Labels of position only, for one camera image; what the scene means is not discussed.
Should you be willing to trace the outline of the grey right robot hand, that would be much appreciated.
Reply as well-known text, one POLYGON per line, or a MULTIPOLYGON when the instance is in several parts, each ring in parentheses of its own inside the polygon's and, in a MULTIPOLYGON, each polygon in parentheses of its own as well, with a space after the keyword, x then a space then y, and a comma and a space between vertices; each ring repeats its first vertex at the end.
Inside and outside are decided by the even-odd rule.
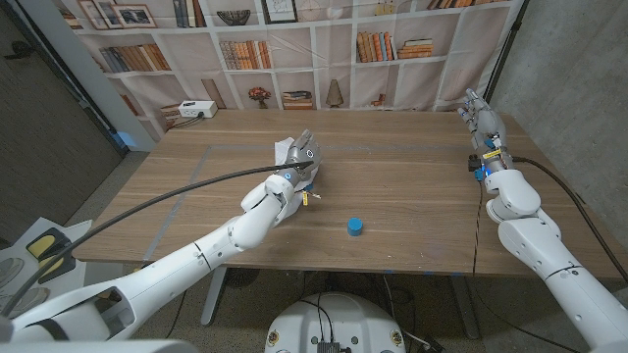
POLYGON ((514 168, 507 148, 506 126, 500 115, 473 89, 467 88, 462 108, 457 113, 465 122, 474 149, 470 170, 489 174, 514 168))

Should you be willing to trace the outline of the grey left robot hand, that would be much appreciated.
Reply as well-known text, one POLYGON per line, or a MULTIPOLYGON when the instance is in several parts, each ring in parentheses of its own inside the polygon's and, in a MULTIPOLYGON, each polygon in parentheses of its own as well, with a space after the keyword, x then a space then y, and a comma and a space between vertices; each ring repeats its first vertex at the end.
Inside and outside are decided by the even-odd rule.
POLYGON ((321 161, 321 148, 314 134, 306 129, 288 148, 286 164, 297 164, 297 167, 290 167, 281 175, 293 186, 310 182, 318 172, 321 161))

